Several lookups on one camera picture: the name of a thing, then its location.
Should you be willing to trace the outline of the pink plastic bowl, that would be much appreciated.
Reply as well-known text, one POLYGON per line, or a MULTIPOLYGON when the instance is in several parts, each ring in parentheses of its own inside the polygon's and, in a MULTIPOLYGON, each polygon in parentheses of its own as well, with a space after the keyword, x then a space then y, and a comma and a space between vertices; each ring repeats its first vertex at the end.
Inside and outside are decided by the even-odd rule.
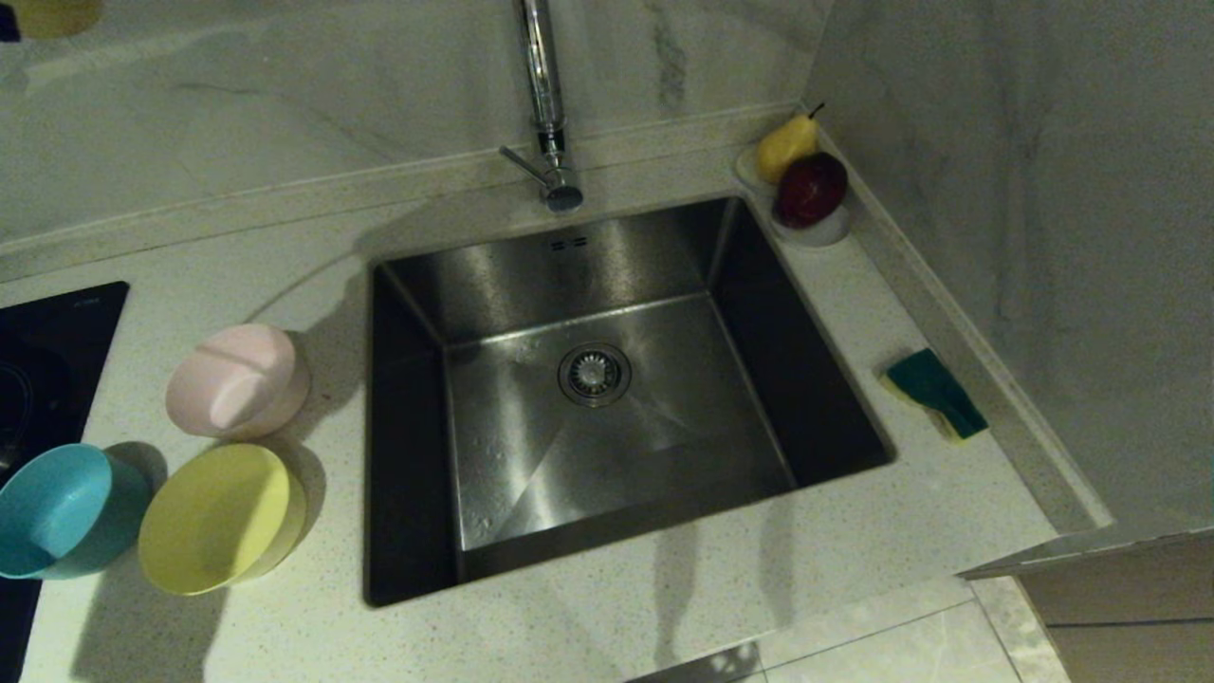
POLYGON ((195 346, 166 385, 166 415, 192 436, 246 440, 294 419, 312 372, 285 330, 263 323, 225 328, 195 346))

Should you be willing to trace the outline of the chrome kitchen faucet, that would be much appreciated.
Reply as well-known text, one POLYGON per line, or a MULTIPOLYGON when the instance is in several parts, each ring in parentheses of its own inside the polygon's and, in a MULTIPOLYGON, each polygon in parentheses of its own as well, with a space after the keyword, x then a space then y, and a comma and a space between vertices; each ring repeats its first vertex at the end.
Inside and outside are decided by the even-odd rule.
POLYGON ((567 116, 549 0, 512 0, 512 5, 520 25, 538 156, 537 161, 528 161, 506 146, 499 148, 499 155, 541 186, 539 197, 548 211, 573 214, 582 207, 584 195, 565 141, 567 116))

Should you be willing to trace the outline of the dark red apple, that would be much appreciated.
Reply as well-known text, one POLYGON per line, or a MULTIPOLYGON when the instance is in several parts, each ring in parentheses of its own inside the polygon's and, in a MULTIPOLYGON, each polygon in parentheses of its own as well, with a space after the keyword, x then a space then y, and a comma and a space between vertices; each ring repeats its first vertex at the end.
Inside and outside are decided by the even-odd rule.
POLYGON ((778 183, 775 220, 785 228, 805 230, 840 207, 849 189, 845 165, 826 152, 793 161, 778 183))

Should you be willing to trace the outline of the yellow pear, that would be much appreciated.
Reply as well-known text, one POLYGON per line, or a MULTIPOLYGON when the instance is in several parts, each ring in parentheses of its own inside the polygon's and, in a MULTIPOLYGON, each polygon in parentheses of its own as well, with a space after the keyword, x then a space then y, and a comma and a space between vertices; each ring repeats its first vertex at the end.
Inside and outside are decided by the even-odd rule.
POLYGON ((778 129, 764 136, 756 146, 755 173, 758 178, 771 184, 781 182, 785 169, 802 156, 811 156, 819 150, 819 123, 817 114, 826 107, 824 102, 810 110, 793 114, 778 129))

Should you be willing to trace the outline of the small white dish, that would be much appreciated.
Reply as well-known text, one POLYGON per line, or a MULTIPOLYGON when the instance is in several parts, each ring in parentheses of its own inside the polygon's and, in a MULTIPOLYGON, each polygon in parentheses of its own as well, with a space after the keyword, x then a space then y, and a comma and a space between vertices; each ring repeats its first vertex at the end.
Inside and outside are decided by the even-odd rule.
POLYGON ((742 183, 745 184, 748 190, 751 190, 756 197, 759 203, 764 204, 764 212, 768 220, 772 221, 773 229, 781 235, 784 241, 790 241, 793 245, 806 249, 826 249, 836 245, 838 241, 843 241, 849 234, 849 209, 845 206, 845 200, 850 193, 850 178, 847 194, 844 198, 844 203, 836 211, 828 216, 827 220, 819 221, 818 224, 812 226, 810 229, 794 230, 785 228, 773 216, 773 204, 778 190, 778 183, 771 184, 758 178, 755 173, 755 152, 756 146, 751 144, 745 147, 737 156, 734 161, 734 173, 741 178, 742 183))

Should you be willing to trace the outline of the black induction cooktop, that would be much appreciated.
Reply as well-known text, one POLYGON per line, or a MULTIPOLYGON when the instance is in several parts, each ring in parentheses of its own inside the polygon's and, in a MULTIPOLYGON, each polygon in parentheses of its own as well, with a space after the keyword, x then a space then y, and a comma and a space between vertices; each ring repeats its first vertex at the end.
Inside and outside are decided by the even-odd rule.
MULTIPOLYGON (((0 304, 0 488, 83 434, 129 294, 110 281, 0 304)), ((0 683, 19 683, 42 580, 0 577, 0 683)))

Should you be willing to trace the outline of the metal sink drain strainer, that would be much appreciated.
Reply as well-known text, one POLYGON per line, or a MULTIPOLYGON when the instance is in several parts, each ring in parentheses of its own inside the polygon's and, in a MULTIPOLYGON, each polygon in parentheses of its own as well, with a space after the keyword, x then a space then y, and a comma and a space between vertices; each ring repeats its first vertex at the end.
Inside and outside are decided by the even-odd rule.
POLYGON ((601 408, 624 397, 632 385, 632 362, 612 345, 580 345, 563 355, 558 388, 574 405, 601 408))

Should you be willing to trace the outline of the green and yellow sponge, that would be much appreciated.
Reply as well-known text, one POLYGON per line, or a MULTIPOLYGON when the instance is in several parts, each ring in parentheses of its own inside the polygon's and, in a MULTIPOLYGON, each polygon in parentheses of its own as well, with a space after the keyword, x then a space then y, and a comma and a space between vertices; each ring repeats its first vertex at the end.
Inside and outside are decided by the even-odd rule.
POLYGON ((989 429, 985 414, 929 347, 890 364, 880 381, 895 397, 919 406, 948 440, 966 442, 989 429))

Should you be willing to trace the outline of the yellow plastic bowl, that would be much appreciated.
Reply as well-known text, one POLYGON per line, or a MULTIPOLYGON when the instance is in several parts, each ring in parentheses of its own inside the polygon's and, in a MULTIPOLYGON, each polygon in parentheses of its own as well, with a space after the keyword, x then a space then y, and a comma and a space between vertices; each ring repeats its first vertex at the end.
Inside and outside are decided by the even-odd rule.
POLYGON ((307 493, 278 454, 254 444, 195 455, 157 490, 138 529, 138 567, 169 594, 253 581, 304 536, 307 493))

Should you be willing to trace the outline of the blue plastic bowl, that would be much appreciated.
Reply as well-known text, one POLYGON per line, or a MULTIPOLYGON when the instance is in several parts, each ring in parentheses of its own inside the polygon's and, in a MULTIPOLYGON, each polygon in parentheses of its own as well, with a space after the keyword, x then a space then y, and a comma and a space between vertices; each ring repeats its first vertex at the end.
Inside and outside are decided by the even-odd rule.
POLYGON ((100 446, 38 455, 0 488, 0 577, 100 573, 135 543, 152 500, 146 476, 100 446))

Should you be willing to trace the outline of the stainless steel sink basin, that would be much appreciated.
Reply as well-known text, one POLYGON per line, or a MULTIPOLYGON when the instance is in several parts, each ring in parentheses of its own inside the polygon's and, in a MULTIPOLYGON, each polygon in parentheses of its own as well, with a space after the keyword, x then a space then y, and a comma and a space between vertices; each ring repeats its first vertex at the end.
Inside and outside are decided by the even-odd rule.
POLYGON ((374 608, 896 459, 741 197, 374 264, 367 416, 374 608), (580 345, 622 399, 565 398, 580 345))

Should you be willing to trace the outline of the orange label detergent bottle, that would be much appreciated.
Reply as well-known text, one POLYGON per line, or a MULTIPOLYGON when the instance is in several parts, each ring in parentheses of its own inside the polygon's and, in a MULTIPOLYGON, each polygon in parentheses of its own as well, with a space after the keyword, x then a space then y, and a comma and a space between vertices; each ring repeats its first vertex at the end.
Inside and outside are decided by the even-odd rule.
POLYGON ((73 36, 100 22, 103 0, 0 0, 0 42, 73 36))

